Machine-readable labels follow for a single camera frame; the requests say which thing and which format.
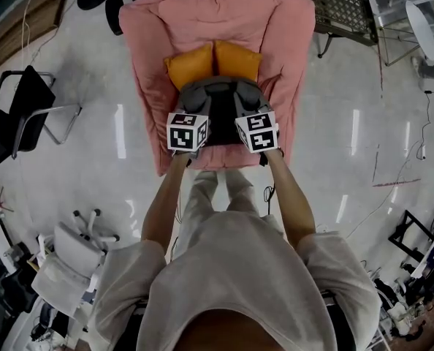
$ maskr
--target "red line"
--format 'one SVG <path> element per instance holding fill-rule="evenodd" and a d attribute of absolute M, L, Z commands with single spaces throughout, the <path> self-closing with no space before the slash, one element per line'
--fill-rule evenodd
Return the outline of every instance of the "red line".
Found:
<path fill-rule="evenodd" d="M 402 182 L 389 182 L 387 184 L 374 184 L 373 187 L 385 187 L 385 186 L 394 186 L 397 184 L 398 186 L 400 184 L 412 184 L 413 182 L 421 181 L 421 178 L 413 179 L 412 181 L 402 181 Z"/>

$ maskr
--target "orange pillow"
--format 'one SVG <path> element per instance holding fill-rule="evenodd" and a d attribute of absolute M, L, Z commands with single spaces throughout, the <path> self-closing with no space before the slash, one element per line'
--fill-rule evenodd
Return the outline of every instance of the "orange pillow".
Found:
<path fill-rule="evenodd" d="M 219 75 L 257 79 L 260 53 L 222 40 L 216 40 L 215 49 Z"/>
<path fill-rule="evenodd" d="M 212 45 L 206 44 L 196 50 L 165 59 L 168 76 L 178 90 L 190 82 L 213 76 Z"/>

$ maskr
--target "glossy floor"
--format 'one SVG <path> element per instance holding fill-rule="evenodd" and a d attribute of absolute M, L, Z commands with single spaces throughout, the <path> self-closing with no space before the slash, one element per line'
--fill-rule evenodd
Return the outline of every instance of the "glossy floor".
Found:
<path fill-rule="evenodd" d="M 25 50 L 23 65 L 51 36 L 53 32 Z M 324 44 L 326 38 L 320 39 Z M 323 59 L 316 54 L 313 41 L 290 168 L 316 224 L 339 230 L 359 259 L 368 261 L 368 269 L 382 267 L 384 278 L 394 279 L 405 255 L 387 237 L 405 209 L 425 224 L 434 215 L 434 94 L 432 124 L 425 128 L 426 160 L 420 161 L 416 151 L 427 122 L 427 98 L 409 59 L 383 68 L 381 90 L 375 49 L 334 39 Z M 14 56 L 0 74 L 20 69 L 21 61 L 20 54 Z M 49 233 L 56 222 L 71 222 L 75 209 L 86 214 L 100 208 L 101 225 L 119 233 L 122 244 L 136 241 L 161 179 L 155 174 L 124 38 L 108 28 L 103 6 L 84 12 L 74 4 L 34 66 L 56 74 L 58 100 L 79 100 L 84 109 L 64 145 L 55 146 L 42 133 L 35 151 L 0 165 L 0 187 L 15 209 L 7 213 L 11 234 L 30 241 L 39 232 Z M 16 82 L 3 88 L 0 107 L 10 104 Z M 434 90 L 434 82 L 427 85 Z M 60 134 L 68 119 L 59 113 L 47 123 Z M 272 184 L 270 171 L 252 167 L 245 173 L 265 214 L 263 191 Z M 193 175 L 185 174 L 182 208 Z M 393 186 L 397 181 L 410 183 Z M 224 209 L 226 202 L 221 186 L 216 209 Z M 280 215 L 275 198 L 272 209 Z"/>

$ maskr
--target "beige pants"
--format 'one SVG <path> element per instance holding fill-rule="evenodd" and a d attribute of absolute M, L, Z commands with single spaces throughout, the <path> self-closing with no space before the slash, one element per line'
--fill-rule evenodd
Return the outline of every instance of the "beige pants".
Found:
<path fill-rule="evenodd" d="M 228 211 L 247 212 L 259 217 L 254 202 L 254 187 L 251 182 L 238 169 L 225 170 L 225 181 L 230 200 L 226 209 Z M 199 226 L 216 213 L 212 206 L 212 199 L 216 193 L 217 185 L 217 172 L 202 171 L 194 179 L 183 213 L 183 222 L 180 226 L 178 240 L 173 251 L 173 259 L 188 249 Z M 279 227 L 273 215 L 262 218 L 280 234 L 283 234 L 283 230 Z"/>

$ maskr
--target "cube with fiducial marker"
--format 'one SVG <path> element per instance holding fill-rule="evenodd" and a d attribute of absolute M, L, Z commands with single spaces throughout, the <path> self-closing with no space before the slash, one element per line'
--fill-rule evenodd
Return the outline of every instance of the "cube with fiducial marker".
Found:
<path fill-rule="evenodd" d="M 273 111 L 236 118 L 235 124 L 243 144 L 252 154 L 278 147 L 278 124 Z"/>
<path fill-rule="evenodd" d="M 199 114 L 168 113 L 167 145 L 170 150 L 195 152 L 208 138 L 209 117 Z"/>

